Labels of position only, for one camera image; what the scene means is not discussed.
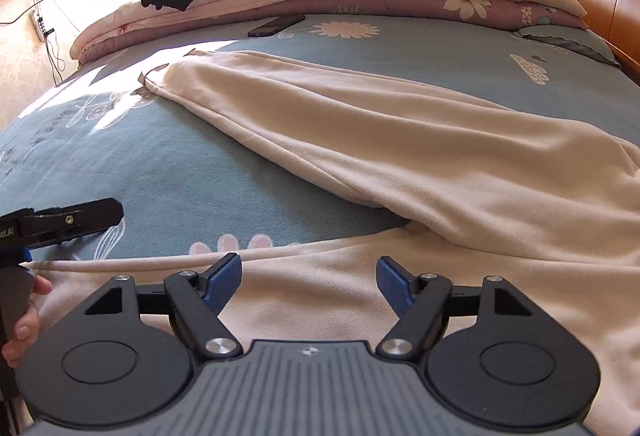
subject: black handheld tool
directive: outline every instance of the black handheld tool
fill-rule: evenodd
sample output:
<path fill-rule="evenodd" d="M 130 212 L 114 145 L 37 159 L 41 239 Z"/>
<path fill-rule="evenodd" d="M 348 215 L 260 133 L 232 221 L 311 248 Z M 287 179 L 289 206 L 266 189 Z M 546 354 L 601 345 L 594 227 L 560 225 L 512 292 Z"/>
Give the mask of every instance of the black handheld tool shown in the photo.
<path fill-rule="evenodd" d="M 501 277 L 481 287 L 409 274 L 378 287 L 399 320 L 368 342 L 254 340 L 218 319 L 241 281 L 227 254 L 162 285 L 113 277 L 28 351 L 18 385 L 32 436 L 586 436 L 591 353 Z M 143 324 L 168 315 L 177 338 Z M 450 317 L 477 315 L 443 338 Z"/>
<path fill-rule="evenodd" d="M 42 211 L 22 209 L 0 217 L 0 347 L 13 338 L 16 321 L 24 315 L 33 289 L 33 275 L 21 263 L 30 250 L 95 234 L 120 223 L 122 205 L 114 199 Z M 12 413 L 19 395 L 14 370 L 0 357 L 0 401 Z M 0 434 L 15 433 L 15 415 L 0 412 Z"/>

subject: black phone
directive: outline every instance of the black phone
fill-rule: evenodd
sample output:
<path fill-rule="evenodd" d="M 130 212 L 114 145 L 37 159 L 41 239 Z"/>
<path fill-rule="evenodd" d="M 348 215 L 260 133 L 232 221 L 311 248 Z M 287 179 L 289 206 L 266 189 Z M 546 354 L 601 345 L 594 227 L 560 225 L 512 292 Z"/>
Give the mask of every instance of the black phone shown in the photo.
<path fill-rule="evenodd" d="M 272 22 L 265 23 L 258 28 L 254 28 L 247 35 L 250 38 L 268 38 L 269 36 L 275 36 L 277 33 L 282 32 L 284 29 L 295 25 L 301 21 L 304 21 L 305 17 L 302 14 L 295 16 L 280 16 L 274 19 Z"/>

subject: silver bolt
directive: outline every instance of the silver bolt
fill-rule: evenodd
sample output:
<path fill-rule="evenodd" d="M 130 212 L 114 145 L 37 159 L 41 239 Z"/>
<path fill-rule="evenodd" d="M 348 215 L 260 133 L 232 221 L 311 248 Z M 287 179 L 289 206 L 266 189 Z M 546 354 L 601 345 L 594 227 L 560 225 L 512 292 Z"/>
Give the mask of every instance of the silver bolt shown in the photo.
<path fill-rule="evenodd" d="M 213 353 L 214 355 L 228 355 L 236 351 L 238 344 L 231 339 L 219 337 L 208 340 L 204 347 L 209 353 Z"/>
<path fill-rule="evenodd" d="M 411 342 L 404 339 L 389 339 L 382 342 L 382 350 L 387 355 L 406 355 L 414 349 Z"/>

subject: triangular cutout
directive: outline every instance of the triangular cutout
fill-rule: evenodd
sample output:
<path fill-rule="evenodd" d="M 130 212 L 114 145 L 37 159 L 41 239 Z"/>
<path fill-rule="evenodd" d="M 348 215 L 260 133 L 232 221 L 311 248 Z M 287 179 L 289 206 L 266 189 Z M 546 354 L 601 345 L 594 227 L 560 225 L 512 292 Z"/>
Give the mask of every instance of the triangular cutout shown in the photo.
<path fill-rule="evenodd" d="M 495 313 L 496 315 L 531 317 L 531 312 L 520 304 L 508 290 L 503 288 L 495 289 Z"/>
<path fill-rule="evenodd" d="M 112 288 L 92 304 L 85 315 L 115 315 L 122 313 L 122 288 Z"/>

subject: blue pillow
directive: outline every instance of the blue pillow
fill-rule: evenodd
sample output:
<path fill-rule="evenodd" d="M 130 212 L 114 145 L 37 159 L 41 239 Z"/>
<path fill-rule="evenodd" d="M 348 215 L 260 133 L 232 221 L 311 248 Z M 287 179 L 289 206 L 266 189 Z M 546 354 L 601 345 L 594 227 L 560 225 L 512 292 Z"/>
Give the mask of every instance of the blue pillow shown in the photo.
<path fill-rule="evenodd" d="M 620 66 L 609 45 L 591 30 L 559 25 L 537 25 L 521 28 L 514 34 L 521 38 L 561 46 L 598 62 Z"/>

